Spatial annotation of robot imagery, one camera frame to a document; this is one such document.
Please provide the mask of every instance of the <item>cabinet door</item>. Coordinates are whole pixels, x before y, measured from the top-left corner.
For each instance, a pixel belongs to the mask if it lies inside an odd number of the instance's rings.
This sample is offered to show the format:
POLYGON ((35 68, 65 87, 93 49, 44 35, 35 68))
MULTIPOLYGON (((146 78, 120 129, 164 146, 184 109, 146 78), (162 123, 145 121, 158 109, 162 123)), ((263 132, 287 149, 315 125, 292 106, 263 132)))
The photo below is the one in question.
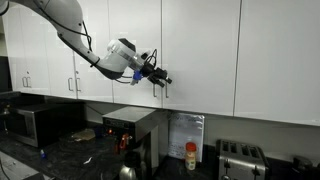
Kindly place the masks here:
MULTIPOLYGON (((111 39, 126 38, 140 54, 157 49, 157 66, 161 67, 161 0, 109 0, 109 11, 111 39)), ((133 70, 127 68, 124 76, 132 75, 133 70)), ((146 78, 134 86, 114 81, 113 89, 115 103, 162 107, 161 87, 146 78)))
POLYGON ((12 7, 2 16, 8 51, 12 88, 14 91, 28 93, 27 64, 22 41, 20 6, 12 7))
POLYGON ((235 116, 320 125, 318 7, 243 0, 235 116))
POLYGON ((240 0, 162 0, 163 107, 232 115, 240 0))
POLYGON ((44 19, 26 7, 20 8, 22 41, 28 65, 28 86, 30 93, 50 95, 47 54, 43 30, 44 19))
MULTIPOLYGON (((107 55, 109 39, 108 1, 78 0, 88 34, 92 37, 92 50, 100 58, 107 55)), ((112 81, 75 53, 78 98, 85 100, 113 102, 112 81)))
POLYGON ((60 40, 50 22, 44 24, 51 95, 76 99, 73 51, 60 40))
POLYGON ((10 179, 25 179, 38 173, 38 171, 2 152, 0 152, 0 157, 2 166, 10 179))

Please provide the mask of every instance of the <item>countertop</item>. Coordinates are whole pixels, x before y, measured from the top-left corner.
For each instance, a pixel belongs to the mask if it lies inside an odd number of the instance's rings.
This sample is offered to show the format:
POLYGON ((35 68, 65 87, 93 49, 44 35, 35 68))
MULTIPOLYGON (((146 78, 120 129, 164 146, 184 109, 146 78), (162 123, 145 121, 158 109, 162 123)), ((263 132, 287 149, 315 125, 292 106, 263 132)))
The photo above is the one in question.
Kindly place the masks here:
MULTIPOLYGON (((70 143, 60 141, 43 150, 47 159, 40 158, 40 149, 12 140, 0 133, 0 151, 32 167, 33 169, 60 180, 117 179, 123 156, 113 154, 113 140, 98 138, 88 142, 70 143), (92 157, 90 163, 84 164, 92 157)), ((214 147, 204 147, 204 161, 196 170, 188 171, 184 162, 166 157, 153 176, 155 180, 212 180, 214 173, 214 147)), ((292 164, 268 158, 272 167, 271 180, 294 180, 298 175, 292 171, 292 164)))
POLYGON ((111 138, 87 142, 60 141, 43 148, 47 159, 41 159, 40 149, 20 143, 0 133, 0 151, 61 180, 114 179, 122 166, 123 156, 113 154, 111 138))

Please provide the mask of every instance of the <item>silver toaster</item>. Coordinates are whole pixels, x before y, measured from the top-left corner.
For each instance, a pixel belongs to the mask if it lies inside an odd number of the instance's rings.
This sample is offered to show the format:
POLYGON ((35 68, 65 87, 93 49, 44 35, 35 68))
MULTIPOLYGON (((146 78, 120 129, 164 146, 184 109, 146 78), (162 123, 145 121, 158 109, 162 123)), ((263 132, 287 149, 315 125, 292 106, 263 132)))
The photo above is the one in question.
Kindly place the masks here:
POLYGON ((219 180, 269 180, 270 167, 262 150, 234 141, 217 142, 219 180))

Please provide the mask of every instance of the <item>cabinet handle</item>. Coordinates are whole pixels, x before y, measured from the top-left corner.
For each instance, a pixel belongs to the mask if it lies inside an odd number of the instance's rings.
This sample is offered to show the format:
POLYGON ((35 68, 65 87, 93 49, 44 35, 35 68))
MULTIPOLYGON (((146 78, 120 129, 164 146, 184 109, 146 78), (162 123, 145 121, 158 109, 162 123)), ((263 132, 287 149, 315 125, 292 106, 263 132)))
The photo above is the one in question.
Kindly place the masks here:
POLYGON ((27 87, 26 85, 24 85, 24 79, 27 79, 27 78, 26 78, 26 77, 23 77, 23 78, 22 78, 22 86, 23 86, 23 87, 27 87))
POLYGON ((168 83, 166 82, 166 98, 169 98, 168 96, 168 83))
POLYGON ((31 78, 30 77, 27 77, 27 87, 31 88, 31 78))
POLYGON ((73 89, 71 89, 71 83, 70 83, 70 80, 72 80, 72 78, 69 78, 69 79, 68 79, 68 87, 69 87, 69 91, 73 91, 73 89))
POLYGON ((77 78, 77 91, 81 92, 81 89, 80 89, 80 78, 77 78))
POLYGON ((156 85, 153 84, 153 97, 157 97, 156 95, 156 85))

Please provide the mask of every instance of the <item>kettle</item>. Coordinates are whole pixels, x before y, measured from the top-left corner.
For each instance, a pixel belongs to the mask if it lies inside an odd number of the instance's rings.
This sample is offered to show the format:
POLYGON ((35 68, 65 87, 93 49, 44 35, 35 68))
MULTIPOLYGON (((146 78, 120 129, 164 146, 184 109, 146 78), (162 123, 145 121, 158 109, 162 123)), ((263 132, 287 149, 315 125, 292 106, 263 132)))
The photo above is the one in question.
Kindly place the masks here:
POLYGON ((124 158, 124 165, 122 166, 119 179, 120 180, 145 180, 147 176, 147 166, 145 162, 141 161, 138 152, 129 151, 124 158))

